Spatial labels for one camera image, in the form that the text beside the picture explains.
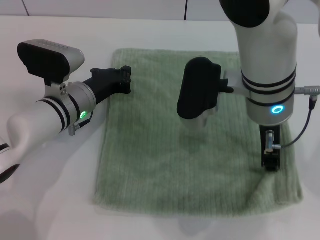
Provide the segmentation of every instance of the green led light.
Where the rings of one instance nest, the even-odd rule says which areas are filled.
[[[83,119],[86,115],[87,113],[84,111],[83,113],[81,113],[80,118]]]

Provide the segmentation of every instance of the terry cloth towel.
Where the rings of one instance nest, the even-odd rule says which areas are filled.
[[[223,93],[219,111],[192,132],[177,114],[188,61],[206,57],[240,69],[234,52],[119,49],[112,67],[132,67],[132,93],[110,98],[95,203],[110,210],[158,215],[236,217],[269,213],[303,199],[292,147],[281,170],[261,167],[259,126],[245,98]],[[282,143],[291,141],[287,124]]]

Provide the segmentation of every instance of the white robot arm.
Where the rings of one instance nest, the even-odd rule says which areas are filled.
[[[320,0],[313,0],[318,7]],[[280,150],[294,144],[306,130],[320,87],[296,88],[297,24],[281,11],[288,0],[220,0],[233,24],[239,47],[240,71],[226,71],[207,58],[191,60],[185,68],[177,112],[192,129],[205,126],[216,111],[220,93],[246,98],[247,114],[260,125],[262,166],[280,169]],[[294,111],[296,94],[310,95],[305,128],[292,143],[280,145],[280,125]]]
[[[28,72],[44,79],[45,97],[29,109],[10,117],[10,144],[0,138],[0,184],[19,167],[27,154],[62,131],[76,130],[91,120],[82,120],[96,105],[113,94],[129,94],[131,68],[91,70],[84,82],[64,83],[84,62],[76,48],[47,40],[30,40],[18,45],[18,55]]]

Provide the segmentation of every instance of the gray cable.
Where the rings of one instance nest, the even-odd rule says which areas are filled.
[[[312,113],[312,109],[309,110],[308,117],[306,119],[304,128],[302,129],[302,132],[299,134],[299,136],[295,140],[290,142],[289,144],[281,146],[282,149],[285,149],[285,148],[288,148],[288,147],[292,146],[293,144],[295,144],[301,138],[301,136],[305,133],[305,131],[306,131],[307,127],[308,127],[308,124],[309,124],[310,118],[311,118],[311,113]]]

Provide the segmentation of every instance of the white table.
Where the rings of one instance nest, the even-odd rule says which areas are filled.
[[[318,26],[299,25],[297,85],[320,85]],[[121,20],[64,17],[0,17],[0,135],[15,112],[44,95],[43,80],[28,74],[17,45],[46,39],[81,49],[84,65],[70,80],[84,81],[92,68],[109,68],[119,48],[237,51],[229,22]],[[297,96],[292,135],[302,130],[308,97]],[[291,208],[241,219],[153,217],[103,210],[92,203],[105,106],[91,124],[58,136],[32,153],[0,185],[1,240],[301,240],[320,238],[320,106],[296,144],[305,200]]]

